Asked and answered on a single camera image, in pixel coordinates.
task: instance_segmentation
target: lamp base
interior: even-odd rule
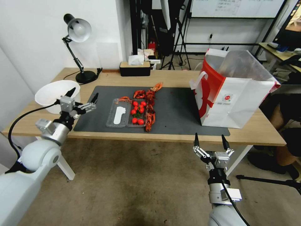
[[[86,84],[95,81],[97,76],[93,71],[85,71],[84,75],[82,73],[78,73],[75,79],[78,83]]]

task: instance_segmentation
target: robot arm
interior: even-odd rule
[[[193,152],[206,163],[206,169],[209,172],[209,201],[212,204],[212,211],[209,215],[208,226],[246,226],[247,224],[238,215],[236,206],[233,206],[234,201],[242,199],[240,191],[230,188],[230,181],[225,174],[234,150],[230,148],[223,135],[222,141],[225,152],[206,152],[200,148],[198,134],[195,134]]]
[[[33,173],[21,171],[0,175],[0,225],[17,225],[35,197],[41,183],[60,160],[61,145],[72,130],[74,120],[80,114],[96,109],[98,94],[90,103],[76,103],[68,96],[60,98],[61,116],[54,122],[40,119],[36,126],[41,130],[43,140],[28,144],[18,159]]]

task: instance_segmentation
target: computer screen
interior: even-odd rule
[[[273,42],[292,48],[301,48],[301,0],[297,1]]]
[[[297,3],[296,7],[290,14],[290,20],[286,26],[286,30],[301,32],[301,7],[300,3]]]

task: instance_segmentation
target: whiteboard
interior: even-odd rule
[[[192,17],[274,18],[284,0],[193,0]]]

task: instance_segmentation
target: wooden desk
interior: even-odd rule
[[[266,52],[270,53],[271,55],[273,55],[278,61],[282,62],[284,60],[287,60],[288,58],[292,57],[295,55],[295,53],[291,53],[288,51],[284,51],[284,52],[279,52],[271,47],[269,47],[267,45],[267,42],[261,42],[259,43],[259,46],[262,47]],[[289,65],[294,71],[296,72],[301,72],[301,68],[294,66],[294,65]]]
[[[62,80],[66,75],[76,72],[77,68],[63,69],[53,81]],[[75,79],[75,75],[68,77],[70,80]],[[196,79],[199,75],[198,71],[161,71],[151,70],[148,77],[121,77],[120,73],[110,72],[101,73],[99,78],[89,84],[81,86],[81,102],[86,103],[97,85],[107,86],[148,86],[152,87],[158,82],[163,82],[164,87],[189,87],[189,80]],[[32,101],[22,112],[39,108],[40,106]],[[40,136],[40,131],[35,127],[38,119],[44,118],[54,120],[58,115],[51,114],[46,110],[41,110],[27,115],[21,119],[13,129],[13,135],[23,136]],[[9,127],[5,128],[3,133],[8,134]],[[253,145],[271,145],[284,146],[286,143],[269,120],[258,109],[251,119],[242,129],[229,129],[230,136],[226,137],[230,144],[244,145],[245,148],[239,152],[236,151],[232,156],[234,160],[229,164],[228,174],[240,162],[244,155]],[[75,132],[68,134],[69,138],[93,138],[93,139],[117,139],[117,140],[145,140],[145,141],[169,141],[169,142],[190,142],[194,140],[194,135],[171,135],[171,134],[132,134],[132,133],[109,133],[109,132]],[[221,143],[220,136],[199,136],[200,142]],[[59,165],[64,173],[73,179],[74,173],[62,158],[63,164]]]

